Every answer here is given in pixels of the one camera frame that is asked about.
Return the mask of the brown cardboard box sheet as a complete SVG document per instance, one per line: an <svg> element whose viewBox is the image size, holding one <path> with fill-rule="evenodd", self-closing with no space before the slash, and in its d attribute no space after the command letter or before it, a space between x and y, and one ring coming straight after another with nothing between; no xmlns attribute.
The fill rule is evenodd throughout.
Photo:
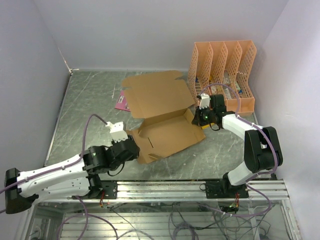
<svg viewBox="0 0 320 240"><path fill-rule="evenodd" d="M140 148L137 162L150 164L201 142L206 136L192 124L195 101L177 70L132 75L122 81L124 97L141 125L128 134Z"/></svg>

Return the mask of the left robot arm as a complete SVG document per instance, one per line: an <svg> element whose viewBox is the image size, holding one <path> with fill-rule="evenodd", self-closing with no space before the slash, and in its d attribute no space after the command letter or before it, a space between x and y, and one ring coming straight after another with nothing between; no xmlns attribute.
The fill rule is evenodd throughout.
<svg viewBox="0 0 320 240"><path fill-rule="evenodd" d="M5 173L5 210L21 213L45 200L63 197L96 199L104 186L99 175L123 168L139 157L132 136L111 146L91 146L65 161L30 171L11 168Z"/></svg>

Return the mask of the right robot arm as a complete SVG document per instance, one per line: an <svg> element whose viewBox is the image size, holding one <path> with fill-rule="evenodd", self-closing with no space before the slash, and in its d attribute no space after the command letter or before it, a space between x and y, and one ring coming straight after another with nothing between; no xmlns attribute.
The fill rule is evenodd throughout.
<svg viewBox="0 0 320 240"><path fill-rule="evenodd" d="M243 162L227 172L221 179L209 180L204 184L208 199L247 198L246 182L258 175L272 174L282 165L283 156L274 127L262 127L241 118L234 111L228 111L223 95L197 96L199 105L195 109L192 124L198 127L212 125L217 130L228 130L244 141Z"/></svg>

